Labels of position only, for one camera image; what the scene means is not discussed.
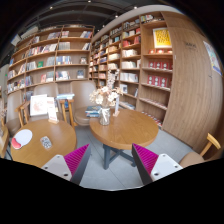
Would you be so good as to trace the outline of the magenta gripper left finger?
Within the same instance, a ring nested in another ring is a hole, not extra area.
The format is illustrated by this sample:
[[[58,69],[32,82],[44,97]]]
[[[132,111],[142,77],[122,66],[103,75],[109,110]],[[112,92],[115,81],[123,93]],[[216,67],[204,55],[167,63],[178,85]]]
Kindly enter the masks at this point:
[[[57,154],[43,165],[42,169],[79,185],[90,154],[90,145],[86,144],[65,156]]]

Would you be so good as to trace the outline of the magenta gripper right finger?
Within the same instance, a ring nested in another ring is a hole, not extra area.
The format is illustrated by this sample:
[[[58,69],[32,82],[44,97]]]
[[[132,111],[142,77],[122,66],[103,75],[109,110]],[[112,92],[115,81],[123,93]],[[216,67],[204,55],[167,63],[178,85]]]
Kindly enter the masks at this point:
[[[132,155],[144,185],[182,169],[167,154],[158,155],[137,144],[132,144]]]

